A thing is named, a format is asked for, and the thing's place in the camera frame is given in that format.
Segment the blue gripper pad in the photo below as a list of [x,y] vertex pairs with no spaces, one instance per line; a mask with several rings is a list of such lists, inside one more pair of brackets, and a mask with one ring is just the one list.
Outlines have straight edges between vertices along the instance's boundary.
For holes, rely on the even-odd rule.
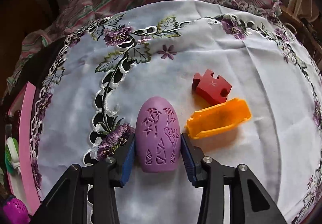
[[181,135],[181,154],[183,163],[185,164],[188,180],[192,183],[193,186],[197,184],[197,177],[196,177],[196,168],[190,151],[188,149],[186,140]]
[[122,187],[125,185],[126,182],[130,179],[130,174],[134,162],[134,151],[135,151],[135,141],[134,139],[132,140],[131,146],[128,150],[128,154],[126,156],[126,159],[122,165],[122,176],[120,179],[120,183]]

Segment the red toy block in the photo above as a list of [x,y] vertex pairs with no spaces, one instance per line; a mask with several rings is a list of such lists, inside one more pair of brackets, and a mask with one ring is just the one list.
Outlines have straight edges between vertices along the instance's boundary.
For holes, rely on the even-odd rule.
[[231,85],[220,75],[217,78],[213,78],[213,75],[214,72],[209,69],[202,77],[199,73],[196,73],[192,88],[196,94],[204,98],[209,104],[217,105],[226,102]]

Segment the magenta perforated object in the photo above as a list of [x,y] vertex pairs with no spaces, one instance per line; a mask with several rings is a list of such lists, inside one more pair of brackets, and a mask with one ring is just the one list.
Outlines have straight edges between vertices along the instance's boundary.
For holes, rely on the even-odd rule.
[[8,201],[4,205],[3,211],[12,224],[28,224],[30,222],[28,210],[20,199],[13,198]]
[[136,121],[135,146],[144,172],[176,169],[180,156],[180,127],[171,104],[152,97],[141,107]]

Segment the orange plastic container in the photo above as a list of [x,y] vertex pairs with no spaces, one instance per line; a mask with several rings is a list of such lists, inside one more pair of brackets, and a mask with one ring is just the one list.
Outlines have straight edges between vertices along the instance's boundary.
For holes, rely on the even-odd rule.
[[234,129],[252,117],[245,100],[232,99],[200,111],[187,120],[186,128],[192,139],[210,137]]

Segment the metal screw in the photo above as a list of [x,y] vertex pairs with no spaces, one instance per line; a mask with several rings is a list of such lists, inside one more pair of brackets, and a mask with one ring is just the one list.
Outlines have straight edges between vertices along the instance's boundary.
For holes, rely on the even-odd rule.
[[77,164],[73,164],[70,166],[70,168],[73,170],[73,171],[76,171],[78,170],[78,165]]
[[115,161],[115,159],[114,159],[113,157],[107,157],[107,158],[105,159],[105,161],[106,161],[107,163],[113,163],[113,162]]
[[248,169],[245,164],[240,164],[238,167],[241,171],[246,171]]
[[212,162],[212,158],[211,157],[204,157],[202,159],[205,163],[211,163]]

